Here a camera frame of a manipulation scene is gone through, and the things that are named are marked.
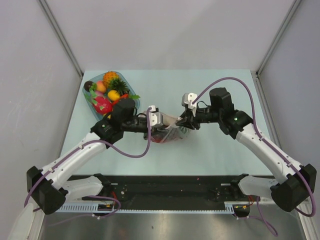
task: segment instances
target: black bracket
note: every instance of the black bracket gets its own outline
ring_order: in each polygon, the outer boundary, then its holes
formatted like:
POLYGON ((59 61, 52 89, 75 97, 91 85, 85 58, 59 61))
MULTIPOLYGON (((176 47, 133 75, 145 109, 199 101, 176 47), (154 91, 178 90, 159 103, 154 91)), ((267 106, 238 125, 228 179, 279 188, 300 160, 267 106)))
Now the black bracket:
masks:
MULTIPOLYGON (((299 172, 307 181, 311 191, 314 192, 317 170, 311 164, 300 167, 299 172)), ((270 189, 274 202, 286 212, 291 212, 309 197, 304 183, 297 174, 288 176, 288 179, 284 183, 272 186, 270 189)))
MULTIPOLYGON (((43 176, 42 171, 35 166, 31 167, 26 172, 27 191, 43 176)), ((53 214, 66 201, 68 191, 60 188, 59 190, 52 186, 52 182, 43 179, 32 193, 32 198, 39 205, 45 214, 53 214)))

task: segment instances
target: black base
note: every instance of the black base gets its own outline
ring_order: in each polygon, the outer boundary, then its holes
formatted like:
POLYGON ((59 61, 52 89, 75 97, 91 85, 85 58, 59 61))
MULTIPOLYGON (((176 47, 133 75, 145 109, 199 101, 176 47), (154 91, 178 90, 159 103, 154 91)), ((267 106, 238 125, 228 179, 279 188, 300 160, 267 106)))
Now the black base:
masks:
MULTIPOLYGON (((73 175, 69 180, 88 177, 73 175)), ((233 186, 221 186, 231 183, 235 175, 104 177, 112 183, 123 210, 210 211, 224 210, 229 201, 248 202, 248 196, 233 186)))

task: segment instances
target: table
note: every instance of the table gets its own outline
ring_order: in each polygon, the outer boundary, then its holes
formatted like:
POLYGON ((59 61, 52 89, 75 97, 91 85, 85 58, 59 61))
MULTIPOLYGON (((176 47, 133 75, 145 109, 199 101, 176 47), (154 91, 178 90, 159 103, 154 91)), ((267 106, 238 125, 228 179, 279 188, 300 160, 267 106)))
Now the table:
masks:
MULTIPOLYGON (((80 142, 96 123, 82 93, 84 83, 108 70, 90 70, 83 76, 70 124, 63 144, 62 154, 80 142)), ((119 70, 136 94, 141 96, 138 112, 156 105, 161 112, 179 116, 184 108, 184 93, 199 94, 213 81, 223 77, 236 77, 249 87, 255 103, 256 119, 260 129, 268 136, 267 125, 249 70, 119 70)), ((231 93, 236 109, 250 116, 251 104, 245 88, 233 80, 218 83, 231 93)), ((209 93, 203 101, 210 103, 209 93)), ((147 142, 141 133, 124 134, 115 146, 126 153, 141 154, 147 142)), ((189 137, 173 143, 152 143, 143 158, 132 159, 109 149, 94 157, 75 174, 89 175, 270 175, 270 171, 246 147, 226 136, 217 123, 203 124, 189 137)))
MULTIPOLYGON (((62 154, 76 145, 96 123, 82 93, 84 83, 106 72, 86 71, 76 99, 62 154)), ((249 87, 255 103, 259 128, 267 135, 267 125, 249 70, 121 70, 134 91, 141 96, 140 109, 156 105, 166 114, 178 116, 184 108, 184 93, 200 93, 213 81, 222 77, 236 77, 249 87)), ((237 82, 227 80, 217 84, 231 93, 236 109, 251 116, 251 105, 246 90, 237 82)), ((209 101, 209 93, 202 98, 209 101)), ((115 145, 130 154, 140 154, 147 142, 138 133, 125 133, 115 145)), ((124 157, 113 149, 96 156, 78 175, 270 175, 262 162, 243 145, 226 136, 216 123, 203 124, 187 139, 168 143, 152 143, 148 154, 139 159, 124 157)), ((306 239, 297 212, 286 213, 272 203, 263 204, 265 218, 279 232, 281 239, 306 239)), ((251 215, 257 215, 252 206, 251 215)), ((72 213, 54 213, 44 219, 39 239, 273 239, 258 220, 236 221, 231 215, 199 213, 119 213, 99 220, 79 217, 51 227, 50 224, 73 217, 72 213)))

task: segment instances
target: plastic fruit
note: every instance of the plastic fruit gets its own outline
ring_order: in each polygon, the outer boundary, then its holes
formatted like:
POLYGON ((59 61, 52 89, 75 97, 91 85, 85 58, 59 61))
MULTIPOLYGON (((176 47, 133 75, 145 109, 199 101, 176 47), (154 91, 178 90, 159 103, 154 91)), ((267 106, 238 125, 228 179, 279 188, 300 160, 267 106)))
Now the plastic fruit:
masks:
POLYGON ((89 92, 89 89, 91 88, 91 86, 94 84, 94 82, 93 81, 86 81, 85 83, 84 83, 84 90, 86 90, 87 92, 89 92))
POLYGON ((120 98, 120 94, 116 90, 110 90, 108 92, 108 98, 111 101, 116 101, 116 100, 118 100, 120 98))
POLYGON ((120 79, 120 76, 115 72, 115 71, 108 71, 104 76, 103 76, 103 84, 106 88, 109 87, 109 83, 113 79, 120 79))
POLYGON ((105 87, 105 85, 102 81, 96 82, 96 91, 99 91, 100 93, 103 93, 103 94, 106 93, 107 88, 105 87))
POLYGON ((98 114, 107 114, 112 112, 111 102, 104 96, 96 96, 92 99, 92 106, 98 114))
POLYGON ((126 98, 128 98, 128 97, 129 97, 129 94, 128 94, 128 93, 127 93, 127 94, 124 94, 124 95, 122 95, 121 97, 119 97, 119 99, 113 101, 111 104, 112 104, 112 106, 114 106, 114 105, 116 105, 116 104, 120 101, 120 99, 126 99, 126 98))
POLYGON ((129 92, 127 84, 120 78, 114 78, 113 80, 111 80, 108 88, 111 90, 116 90, 120 94, 120 96, 129 92))

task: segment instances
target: transparent plastic bag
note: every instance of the transparent plastic bag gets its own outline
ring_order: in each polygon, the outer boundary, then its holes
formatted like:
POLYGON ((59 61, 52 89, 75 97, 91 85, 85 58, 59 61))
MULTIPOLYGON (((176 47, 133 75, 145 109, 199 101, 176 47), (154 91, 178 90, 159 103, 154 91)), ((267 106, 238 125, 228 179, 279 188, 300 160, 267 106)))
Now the transparent plastic bag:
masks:
POLYGON ((176 122, 180 120, 180 117, 174 117, 162 113, 164 126, 158 127, 151 133, 151 141, 158 144, 169 143, 185 139, 192 131, 189 128, 183 126, 177 126, 176 122))

